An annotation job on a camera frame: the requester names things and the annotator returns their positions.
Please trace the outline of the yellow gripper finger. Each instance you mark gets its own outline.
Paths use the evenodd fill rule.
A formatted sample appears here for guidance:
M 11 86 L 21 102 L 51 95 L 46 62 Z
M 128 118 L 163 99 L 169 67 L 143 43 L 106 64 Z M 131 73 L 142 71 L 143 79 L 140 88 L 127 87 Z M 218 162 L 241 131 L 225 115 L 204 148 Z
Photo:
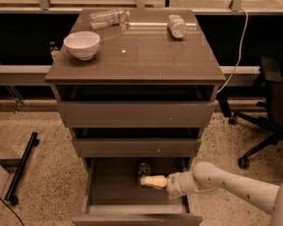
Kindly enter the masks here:
M 163 189 L 167 186 L 167 179 L 163 175 L 142 176 L 140 183 L 142 186 L 151 186 L 155 189 Z

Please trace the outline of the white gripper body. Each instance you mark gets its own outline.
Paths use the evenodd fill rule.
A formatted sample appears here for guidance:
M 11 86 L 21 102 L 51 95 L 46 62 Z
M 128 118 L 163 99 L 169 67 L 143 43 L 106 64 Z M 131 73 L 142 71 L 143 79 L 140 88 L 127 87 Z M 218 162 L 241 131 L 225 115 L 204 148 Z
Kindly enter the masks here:
M 176 172 L 167 177 L 166 190 L 170 199 L 183 197 L 191 193 L 192 175 L 190 172 Z

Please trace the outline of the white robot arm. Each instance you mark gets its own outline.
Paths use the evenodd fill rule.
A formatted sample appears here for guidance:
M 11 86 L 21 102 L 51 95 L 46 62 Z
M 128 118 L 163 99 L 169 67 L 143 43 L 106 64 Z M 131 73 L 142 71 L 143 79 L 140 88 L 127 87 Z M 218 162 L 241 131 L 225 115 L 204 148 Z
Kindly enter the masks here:
M 271 215 L 271 226 L 283 226 L 283 183 L 280 186 L 265 183 L 204 161 L 196 163 L 191 170 L 168 176 L 151 175 L 148 164 L 142 163 L 138 179 L 142 186 L 165 188 L 170 199 L 222 188 Z

